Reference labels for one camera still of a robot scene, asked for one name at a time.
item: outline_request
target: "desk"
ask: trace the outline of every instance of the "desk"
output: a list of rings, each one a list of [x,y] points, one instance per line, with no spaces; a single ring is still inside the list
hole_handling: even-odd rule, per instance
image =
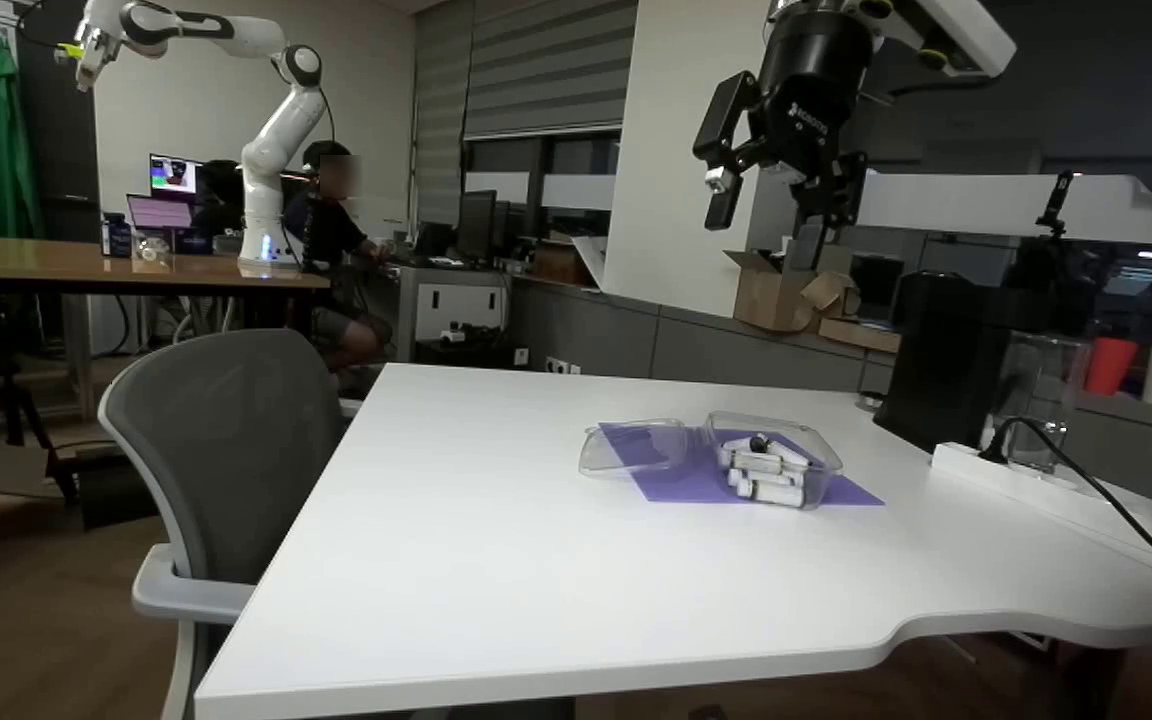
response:
[[[174,255],[167,263],[134,263],[102,255],[102,243],[0,240],[0,289],[68,291],[63,350],[81,409],[93,413],[90,307],[74,291],[174,291],[174,296],[253,296],[253,291],[324,291],[329,278],[295,266],[253,270],[231,255]]]
[[[798,417],[883,508],[645,505],[595,419]],[[1152,562],[1021,511],[843,391],[385,366],[200,714],[334,714],[875,668],[900,638],[1152,645]]]

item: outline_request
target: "person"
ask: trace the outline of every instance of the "person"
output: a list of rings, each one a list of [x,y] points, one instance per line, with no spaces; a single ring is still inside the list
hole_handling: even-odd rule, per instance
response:
[[[305,240],[305,266],[334,275],[334,299],[313,307],[313,337],[334,344],[334,372],[373,364],[390,347],[385,255],[346,209],[355,168],[337,141],[305,149],[308,189],[285,209],[285,229]]]

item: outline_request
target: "paper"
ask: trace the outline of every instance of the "paper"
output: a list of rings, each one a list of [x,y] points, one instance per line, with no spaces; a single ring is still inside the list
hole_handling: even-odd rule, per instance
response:
[[[603,422],[602,426],[654,505],[747,505],[730,488],[703,426],[673,422]],[[827,477],[819,505],[883,505],[848,477]]]

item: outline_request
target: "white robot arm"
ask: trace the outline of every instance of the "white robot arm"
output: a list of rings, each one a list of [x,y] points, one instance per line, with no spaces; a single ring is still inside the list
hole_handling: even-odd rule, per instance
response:
[[[240,263],[288,263],[285,189],[280,177],[305,135],[324,117],[324,60],[308,45],[288,45],[285,26],[263,14],[181,11],[151,0],[90,0],[75,45],[63,52],[75,62],[75,87],[93,87],[102,67],[134,48],[166,55],[167,38],[211,38],[231,55],[263,55],[293,82],[288,100],[269,117],[240,150],[243,168],[243,252]]]
[[[866,155],[839,150],[866,74],[883,45],[910,45],[928,67],[952,80],[1009,73],[1015,45],[981,0],[774,0],[766,73],[723,80],[708,105],[694,150],[708,162],[703,229],[730,229],[739,201],[739,173],[789,162],[802,224],[825,216],[854,224]]]

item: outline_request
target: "wooden table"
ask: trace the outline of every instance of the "wooden table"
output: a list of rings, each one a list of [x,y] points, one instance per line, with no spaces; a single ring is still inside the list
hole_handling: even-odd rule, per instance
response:
[[[329,291],[329,278],[302,270],[302,266],[243,266],[235,263],[235,255],[174,255],[167,263],[136,263],[136,261],[102,255],[102,243],[0,240],[0,289],[62,291],[74,391],[75,391],[81,413],[96,413],[93,357],[90,357],[90,302],[81,291],[313,296],[313,291]],[[10,473],[10,477],[34,477],[34,467],[43,473],[43,465],[34,465],[34,460],[25,460],[19,467],[25,473]]]

